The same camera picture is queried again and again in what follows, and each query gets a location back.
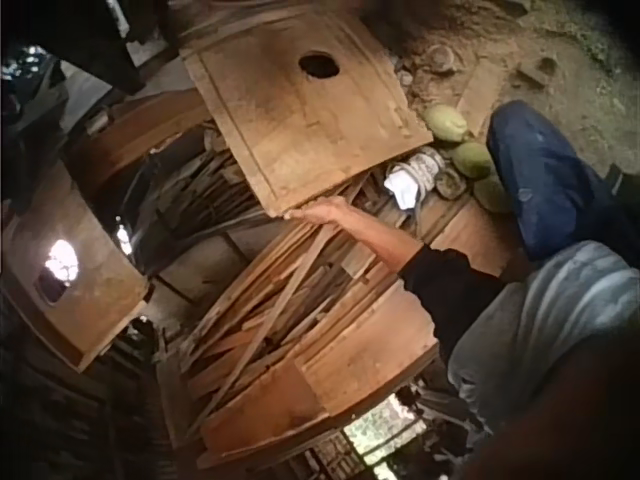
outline wooden stick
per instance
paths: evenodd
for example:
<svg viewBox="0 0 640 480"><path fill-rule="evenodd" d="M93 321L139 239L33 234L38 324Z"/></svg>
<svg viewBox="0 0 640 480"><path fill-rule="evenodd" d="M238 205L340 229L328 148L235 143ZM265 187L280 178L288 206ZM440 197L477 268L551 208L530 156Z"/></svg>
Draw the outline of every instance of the wooden stick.
<svg viewBox="0 0 640 480"><path fill-rule="evenodd" d="M211 412L213 412L213 410L216 408L220 400L222 400L222 397L225 396L227 391L229 391L229 389L236 382L236 380L238 379L238 377L240 376L244 368L247 366L247 364L249 363L253 355L256 353L258 347L260 346L264 338L269 333L269 330L271 329L271 327L275 324L276 320L278 319L278 316L284 310L284 307L287 305L287 302L289 301L291 296L294 294L298 286L300 286L300 283L302 283L302 280L304 279L307 272L313 265L313 262L315 262L322 248L336 233L337 233L337 229L333 225L324 225L320 230L320 232L318 232L318 235L315 238L313 244L311 245L311 248L309 249L309 251L304 257L302 264L298 267L296 272L293 274L293 276L291 277L291 280L289 280L289 283L280 294L280 297L278 297L278 301L273 307L273 310L270 312L269 317L260 326L258 333L256 333L256 336L253 338L253 340L245 350L242 358L238 362L238 365L236 365L236 368L233 370L231 375L227 378L227 381L225 382L225 384L222 386L220 390L218 390L218 392L211 399L211 402L209 402L209 404L200 413L200 415L198 415L198 418L193 423L193 425L189 428L189 431L187 432L188 437L191 437L195 433L195 431L200 427L202 421L205 418L207 418Z"/></svg>

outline person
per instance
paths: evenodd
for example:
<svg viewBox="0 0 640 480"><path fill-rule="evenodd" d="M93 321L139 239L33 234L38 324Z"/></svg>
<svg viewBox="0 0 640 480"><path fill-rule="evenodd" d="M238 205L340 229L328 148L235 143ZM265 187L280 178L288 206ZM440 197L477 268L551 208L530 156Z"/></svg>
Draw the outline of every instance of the person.
<svg viewBox="0 0 640 480"><path fill-rule="evenodd" d="M640 473L640 236L549 120L498 108L487 146L537 270L505 283L340 197L288 213L334 223L404 280L435 324L447 374L491 435L464 479Z"/></svg>

